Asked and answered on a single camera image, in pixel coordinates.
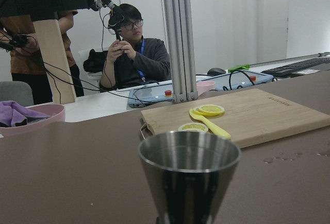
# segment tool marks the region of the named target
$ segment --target wire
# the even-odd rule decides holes
[[[135,91],[133,92],[133,95],[136,97],[136,99],[137,99],[138,101],[141,102],[141,104],[143,104],[143,107],[146,107],[146,105],[145,105],[145,103],[143,103],[143,102],[142,102],[142,101],[136,96],[136,92],[139,91],[140,89],[145,88],[145,87],[146,87],[146,85],[144,85],[143,87],[141,87],[141,88],[139,88],[139,89],[137,89],[137,90],[135,90]]]
[[[102,20],[102,18],[101,18],[101,9],[100,9],[100,18],[101,18],[101,21],[102,21],[102,40],[101,40],[101,50],[102,50],[102,57],[103,57],[103,59],[104,59],[103,72],[104,72],[104,75],[105,75],[105,76],[107,77],[107,79],[109,80],[111,88],[113,88],[114,85],[112,84],[112,82],[111,82],[109,76],[107,75],[107,73],[106,73],[105,70],[104,70],[105,67],[106,67],[106,65],[107,65],[107,59],[106,59],[105,56],[104,56],[104,50],[103,50],[104,28],[105,28],[105,26],[104,26],[104,18],[105,18],[105,16],[103,17],[103,20]]]
[[[208,74],[196,74],[197,76],[213,76],[213,75],[208,75]]]
[[[11,37],[5,33],[3,33],[1,30],[0,30],[0,33],[2,34],[2,37],[6,37],[8,40],[11,40]]]
[[[51,67],[57,68],[57,69],[59,69],[59,70],[65,72],[67,75],[71,76],[73,79],[81,80],[81,79],[79,79],[79,78],[77,78],[77,77],[72,76],[71,74],[69,74],[68,72],[66,72],[65,70],[63,70],[63,69],[61,69],[61,68],[59,68],[59,67],[53,66],[53,65],[51,65],[51,64],[49,64],[49,63],[46,63],[46,62],[44,62],[44,64],[47,64],[47,65],[49,65],[49,66],[51,66]],[[127,98],[127,99],[133,99],[133,100],[136,100],[135,98],[131,98],[131,97],[122,96],[122,95],[119,95],[119,94],[112,93],[112,92],[110,92],[110,91],[107,91],[107,90],[105,90],[105,89],[102,89],[102,88],[100,88],[100,87],[97,87],[97,86],[91,84],[90,82],[87,82],[87,81],[84,81],[84,80],[81,80],[81,81],[82,81],[82,82],[86,82],[86,83],[92,85],[93,87],[97,88],[97,90],[95,90],[95,89],[89,89],[89,88],[82,87],[82,86],[79,86],[79,85],[75,85],[75,84],[73,84],[73,83],[70,83],[70,82],[67,82],[67,81],[64,81],[64,80],[60,79],[59,77],[55,76],[53,73],[51,73],[51,72],[50,72],[49,70],[47,70],[47,69],[46,69],[46,71],[47,71],[49,74],[51,74],[53,77],[55,77],[56,79],[58,79],[58,80],[60,80],[60,81],[62,81],[62,82],[65,82],[65,83],[67,83],[67,84],[69,84],[69,85],[72,85],[72,86],[78,87],[78,88],[82,88],[82,89],[86,89],[86,90],[92,90],[92,91],[103,90],[103,91],[105,91],[105,92],[107,92],[107,93],[109,93],[109,94],[112,94],[112,95],[115,95],[115,96],[118,96],[118,97],[123,97],[123,98]],[[140,102],[153,103],[153,104],[154,104],[154,103],[157,103],[157,102],[165,102],[165,101],[168,101],[168,100],[161,100],[161,101],[139,100],[139,101],[140,101]]]
[[[255,85],[254,82],[253,82],[252,79],[248,76],[247,73],[245,73],[244,71],[241,71],[241,70],[234,70],[234,71],[232,71],[232,72],[230,73],[230,75],[229,75],[229,88],[230,88],[230,90],[233,90],[233,88],[232,88],[232,75],[233,75],[234,72],[240,72],[240,73],[244,74],[244,75],[249,79],[249,81],[252,83],[252,85]]]
[[[54,79],[54,77],[52,76],[52,73],[50,73],[48,70],[46,70],[46,73],[53,79],[53,81],[54,81],[54,85],[55,85],[55,88],[57,89],[57,92],[59,93],[59,95],[60,95],[60,104],[62,104],[62,100],[61,100],[61,98],[62,98],[62,96],[61,96],[61,92],[60,92],[60,90],[58,89],[58,87],[57,87],[57,85],[56,85],[56,81],[55,81],[55,79]]]
[[[107,15],[110,16],[111,11],[110,11],[109,13],[106,13],[106,14],[103,16],[103,18],[102,18],[102,16],[101,16],[101,9],[98,11],[98,13],[99,13],[99,15],[100,15],[100,19],[101,19],[101,21],[102,21],[102,26],[103,26],[104,28],[108,29],[108,26],[105,26],[105,25],[104,25],[104,19],[105,19],[105,17],[106,17]]]
[[[1,41],[10,41],[10,39],[9,39],[6,35],[2,35],[2,36],[0,37],[0,40],[1,40]]]

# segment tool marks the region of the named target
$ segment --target gray chair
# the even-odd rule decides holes
[[[31,87],[22,81],[1,81],[0,101],[14,100],[21,106],[34,105]]]

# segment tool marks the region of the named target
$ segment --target black bag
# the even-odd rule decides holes
[[[102,72],[105,60],[107,59],[107,54],[107,50],[98,52],[91,49],[89,51],[88,59],[83,63],[84,70],[91,73]]]

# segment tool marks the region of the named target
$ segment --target desk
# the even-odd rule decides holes
[[[205,78],[207,78],[207,76],[196,76],[196,81]],[[129,90],[135,88],[137,87],[78,97],[74,103],[64,105],[65,121],[78,122],[134,110],[135,108],[131,108],[127,105],[127,97]]]
[[[330,114],[328,82],[329,71],[250,88]],[[140,111],[1,139],[0,223],[153,224]],[[243,149],[215,223],[330,223],[329,137],[325,127]]]

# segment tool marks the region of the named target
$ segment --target black keyboard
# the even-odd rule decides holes
[[[302,62],[287,64],[277,68],[271,68],[270,70],[262,71],[261,73],[265,73],[272,76],[277,77],[286,77],[293,72],[301,71],[306,68],[310,68],[319,64],[330,63],[330,57],[328,58],[311,58]]]

